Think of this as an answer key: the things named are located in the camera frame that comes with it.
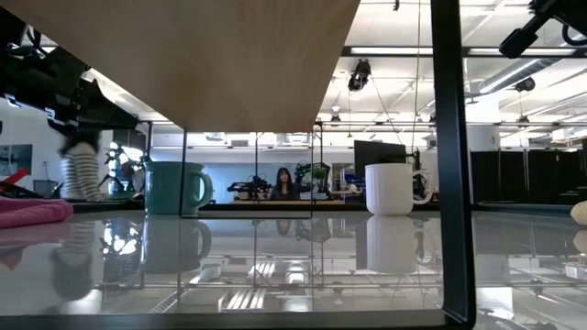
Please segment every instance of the white object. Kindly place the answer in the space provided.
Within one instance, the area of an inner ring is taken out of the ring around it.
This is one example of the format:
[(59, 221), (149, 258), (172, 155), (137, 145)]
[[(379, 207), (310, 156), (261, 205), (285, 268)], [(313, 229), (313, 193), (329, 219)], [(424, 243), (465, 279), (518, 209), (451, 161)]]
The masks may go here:
[(570, 210), (570, 216), (579, 225), (587, 226), (587, 201), (580, 202)]
[(405, 215), (372, 216), (367, 222), (367, 268), (405, 275), (415, 272), (414, 223)]
[(365, 171), (367, 208), (374, 215), (407, 215), (414, 204), (426, 204), (432, 197), (426, 191), (426, 198), (414, 199), (412, 178), (421, 174), (430, 182), (430, 174), (412, 171), (411, 164), (374, 164), (365, 166)]

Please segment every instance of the white wall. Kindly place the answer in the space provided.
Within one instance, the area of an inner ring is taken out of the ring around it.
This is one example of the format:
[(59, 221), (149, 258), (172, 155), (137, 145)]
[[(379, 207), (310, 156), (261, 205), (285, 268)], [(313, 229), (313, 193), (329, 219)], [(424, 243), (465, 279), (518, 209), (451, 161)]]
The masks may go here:
[[(33, 180), (62, 181), (61, 157), (58, 150), (63, 142), (63, 137), (49, 127), (47, 117), (43, 112), (26, 107), (17, 109), (9, 106), (6, 100), (0, 99), (0, 121), (4, 123), (3, 132), (0, 134), (0, 145), (30, 144), (33, 146), (32, 172), (17, 185), (32, 191)], [(112, 135), (112, 131), (105, 131), (101, 135), (101, 151), (98, 153), (101, 166), (100, 178), (108, 171), (107, 166), (103, 166), (103, 164), (105, 162), (105, 148), (110, 145)]]

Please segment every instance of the pink cloth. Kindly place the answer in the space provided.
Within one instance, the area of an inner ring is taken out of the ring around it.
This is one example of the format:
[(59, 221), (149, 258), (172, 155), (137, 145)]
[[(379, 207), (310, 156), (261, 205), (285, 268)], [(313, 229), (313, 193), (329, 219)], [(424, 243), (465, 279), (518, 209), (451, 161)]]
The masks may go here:
[(63, 222), (73, 208), (63, 200), (0, 197), (0, 229)]

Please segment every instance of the ceiling light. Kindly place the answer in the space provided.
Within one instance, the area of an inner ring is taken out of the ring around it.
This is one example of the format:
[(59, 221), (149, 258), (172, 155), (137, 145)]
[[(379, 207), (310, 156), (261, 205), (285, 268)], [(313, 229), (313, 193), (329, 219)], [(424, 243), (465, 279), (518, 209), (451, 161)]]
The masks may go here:
[[(568, 56), (572, 55), (576, 49), (527, 49), (522, 56)], [(499, 49), (495, 48), (477, 48), (470, 49), (469, 55), (476, 56), (503, 56)]]
[(349, 91), (357, 92), (363, 89), (369, 82), (369, 76), (371, 75), (371, 65), (367, 59), (359, 59), (355, 70), (350, 75), (349, 79)]
[(332, 117), (330, 118), (330, 121), (333, 122), (340, 122), (340, 115), (338, 114), (333, 114)]
[(351, 54), (355, 55), (432, 55), (430, 47), (352, 47)]

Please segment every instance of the long dark hair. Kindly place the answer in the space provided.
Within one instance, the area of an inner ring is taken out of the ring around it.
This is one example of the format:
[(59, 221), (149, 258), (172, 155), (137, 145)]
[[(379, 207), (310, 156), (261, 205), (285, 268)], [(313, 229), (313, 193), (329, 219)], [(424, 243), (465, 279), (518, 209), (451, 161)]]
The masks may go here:
[(277, 186), (277, 191), (279, 193), (282, 193), (282, 187), (283, 187), (283, 182), (282, 179), (280, 178), (280, 176), (282, 175), (282, 173), (287, 173), (287, 192), (291, 193), (292, 192), (292, 174), (290, 174), (290, 171), (287, 170), (286, 168), (279, 168), (277, 170), (277, 179), (275, 181), (275, 185)]
[(73, 132), (65, 138), (63, 146), (59, 149), (59, 154), (62, 157), (65, 156), (65, 154), (71, 148), (77, 146), (82, 142), (89, 144), (90, 147), (92, 147), (92, 149), (97, 153), (99, 140), (100, 133), (98, 132)]

